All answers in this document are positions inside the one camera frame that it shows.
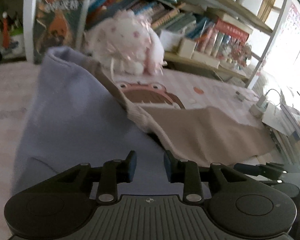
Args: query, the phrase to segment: paper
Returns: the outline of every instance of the paper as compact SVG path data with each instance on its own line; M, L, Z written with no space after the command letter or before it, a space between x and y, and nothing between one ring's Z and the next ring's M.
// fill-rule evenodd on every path
M166 30L162 30L160 33L160 41L164 51L176 52L182 38L182 34L172 33Z
M293 127L289 127L289 122L285 122L283 115L284 113L281 109L269 102L268 107L263 114L262 122L280 133L289 136L293 132Z

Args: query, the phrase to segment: wooden shelf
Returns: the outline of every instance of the wooden shelf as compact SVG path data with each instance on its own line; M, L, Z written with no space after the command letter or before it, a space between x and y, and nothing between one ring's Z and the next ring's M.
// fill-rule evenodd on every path
M205 0L211 5L223 9L228 14L238 17L244 23L247 23L254 28L271 35L272 29L262 22L256 15L247 10L245 7L241 6L233 0Z
M204 68L204 69L216 72L216 73L228 74L230 76L237 77L237 78L241 79L243 82L248 81L248 78L246 76L243 76L243 75L241 75L237 72L231 71L231 70L223 68L221 66L219 66L219 68L214 68L214 67L206 65L202 62L190 59L190 58L180 57L177 54L174 54L174 53L171 53L171 52L165 52L164 53L164 60L170 61L170 62L175 62L175 63L181 63L181 64L184 64L184 65L189 65L189 66L193 66L193 67Z

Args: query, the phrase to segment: circular pad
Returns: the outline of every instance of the circular pad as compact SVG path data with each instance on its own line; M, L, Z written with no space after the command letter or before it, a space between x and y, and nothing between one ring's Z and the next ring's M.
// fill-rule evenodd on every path
M77 231L94 205L84 193L25 193L14 195L4 207L13 234L26 239L56 239Z
M268 214L273 204L270 199L259 195L246 195L237 199L237 208L247 215L262 216Z
M286 194L261 184L227 183L210 199L208 213L228 233L241 238L273 238L288 232L297 210Z

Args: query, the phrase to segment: bookshelf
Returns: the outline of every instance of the bookshelf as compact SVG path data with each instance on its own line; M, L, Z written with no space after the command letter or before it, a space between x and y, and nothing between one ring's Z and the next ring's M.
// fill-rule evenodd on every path
M36 1L37 0L24 0L24 17L23 17L23 22L24 22L24 36L25 36L25 45L26 45L26 58L28 61L33 62L33 25L34 25L34 15L35 15L35 6L36 6ZM233 0L185 0L186 2L191 3L191 6L187 7L187 10L200 13L202 12L202 8L200 5L208 5L213 8L219 8L229 15L233 17L237 17L241 22L259 30L262 33L265 33L266 35L269 36L269 41L265 47L265 50L263 51L262 55L257 55L253 53L253 57L258 61L258 64L253 71L251 77L249 80L247 80L246 77L243 76L238 76L241 80L244 80L246 83L246 87L249 87L249 84L252 80L252 78L255 76L255 74L258 72L259 68L261 67L261 64L263 60L266 57L267 52L271 49L272 45L274 44L274 41L279 33L279 30L285 21L285 18L288 14L289 11L289 5L292 0L284 0L282 8L280 8L279 11L279 17L278 20L275 24L274 29L271 29L268 25L263 23L257 16L255 16L253 13L251 13L249 10L241 6L240 4L236 3ZM189 62L189 59L186 59L187 64L197 64L194 62Z
M171 53L171 52L165 52L164 54L164 60L170 61L170 62L175 62L175 63L181 63L184 65L192 66L192 67L197 67L197 68L204 68L206 70L210 70L216 73L224 73L233 77L237 77L241 79L243 82L247 82L248 78L246 76L243 76L235 71L231 71L229 69L223 68L219 66L219 68L214 68L209 65L206 65L205 63L190 59L190 58L185 58L185 57L180 57L177 54Z
M238 17L244 23L251 25L252 27L260 30L263 33L271 35L273 30L263 23L256 15L247 10L245 7L236 3L233 0L203 0L211 5L221 8L228 12L230 15Z

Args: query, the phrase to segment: white metal pole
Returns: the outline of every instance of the white metal pole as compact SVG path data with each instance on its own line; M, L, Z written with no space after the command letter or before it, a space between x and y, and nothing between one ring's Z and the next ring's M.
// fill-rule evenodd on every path
M262 53L262 56L260 58L257 58L259 60L259 62L257 64L257 66L255 67L255 69L253 70L253 72L252 72L252 74L251 74L248 82L246 83L246 85L245 85L246 88L252 89L252 87L249 86L250 83L251 83L251 80L257 74L257 72L258 72L258 70L259 70L259 68L261 66L262 61L265 60L267 52L269 50L271 50L271 48L272 48L272 46L273 46L273 44L274 44L274 42L275 42L275 40L276 40L276 38L277 38L280 30L281 30L281 27L282 27L283 23L287 19L291 3L292 3L292 0L283 0L281 11L279 13L277 22L276 22L276 24L274 26L273 32L270 35L269 41L268 41L268 43L266 45L265 50Z

